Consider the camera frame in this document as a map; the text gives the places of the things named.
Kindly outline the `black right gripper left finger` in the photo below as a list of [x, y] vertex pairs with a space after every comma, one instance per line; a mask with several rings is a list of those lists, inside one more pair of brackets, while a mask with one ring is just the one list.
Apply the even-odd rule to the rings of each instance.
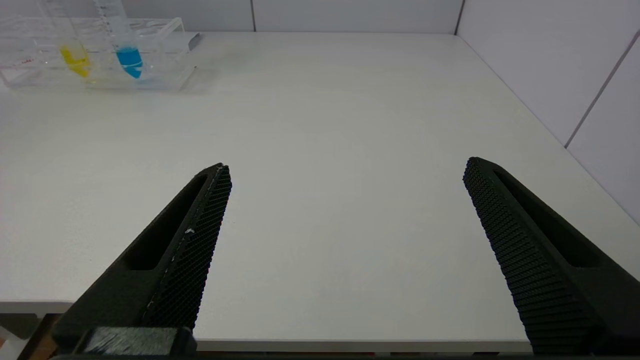
[[193, 330], [232, 189], [227, 165], [197, 173], [58, 319], [59, 350], [98, 327]]

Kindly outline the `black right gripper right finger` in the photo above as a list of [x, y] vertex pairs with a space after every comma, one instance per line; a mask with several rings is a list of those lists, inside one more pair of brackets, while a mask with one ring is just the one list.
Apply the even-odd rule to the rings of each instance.
[[462, 182], [535, 355], [637, 356], [640, 284], [494, 162]]

